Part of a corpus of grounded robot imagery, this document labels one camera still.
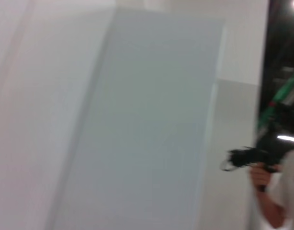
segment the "sleeve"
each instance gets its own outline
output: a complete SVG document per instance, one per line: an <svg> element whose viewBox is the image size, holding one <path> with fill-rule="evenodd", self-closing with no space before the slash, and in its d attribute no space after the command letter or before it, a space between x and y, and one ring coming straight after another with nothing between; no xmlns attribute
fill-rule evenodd
<svg viewBox="0 0 294 230"><path fill-rule="evenodd" d="M288 153L286 159L283 162L282 173L279 175L279 179L274 175L272 180L275 179L274 185L270 186L269 196L270 198L279 206L287 210L288 201L288 191L287 191L287 181L288 181L288 169L289 162L291 161L292 154Z"/></svg>

